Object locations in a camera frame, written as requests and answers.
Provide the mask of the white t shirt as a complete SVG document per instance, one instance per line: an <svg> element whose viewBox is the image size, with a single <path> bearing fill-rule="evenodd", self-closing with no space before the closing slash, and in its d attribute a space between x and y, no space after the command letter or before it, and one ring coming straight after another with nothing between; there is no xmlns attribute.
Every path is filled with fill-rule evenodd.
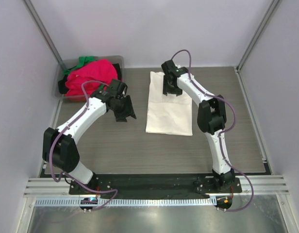
<svg viewBox="0 0 299 233"><path fill-rule="evenodd" d="M146 133L192 136L192 99L163 94L163 72L150 72Z"/></svg>

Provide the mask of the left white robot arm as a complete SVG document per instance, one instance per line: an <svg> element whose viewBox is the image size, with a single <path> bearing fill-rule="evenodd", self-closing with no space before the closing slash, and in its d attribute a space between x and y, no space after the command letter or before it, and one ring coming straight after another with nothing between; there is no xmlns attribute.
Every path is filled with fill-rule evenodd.
<svg viewBox="0 0 299 233"><path fill-rule="evenodd" d="M86 193L101 193L97 175L81 162L77 144L89 127L109 111L118 122L136 118L129 95L99 90L87 97L80 110L64 124L45 130L42 158L49 164L55 182L67 176Z"/></svg>

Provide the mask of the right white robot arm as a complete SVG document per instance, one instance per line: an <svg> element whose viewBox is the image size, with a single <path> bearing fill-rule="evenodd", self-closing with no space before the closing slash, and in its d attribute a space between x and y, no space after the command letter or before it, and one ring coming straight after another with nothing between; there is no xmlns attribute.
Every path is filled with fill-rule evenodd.
<svg viewBox="0 0 299 233"><path fill-rule="evenodd" d="M216 96L196 81L185 67L163 67L150 72L147 133L192 136L192 104L198 106L197 124L205 134L213 160L213 186L230 190L235 182L225 143L226 110Z"/></svg>

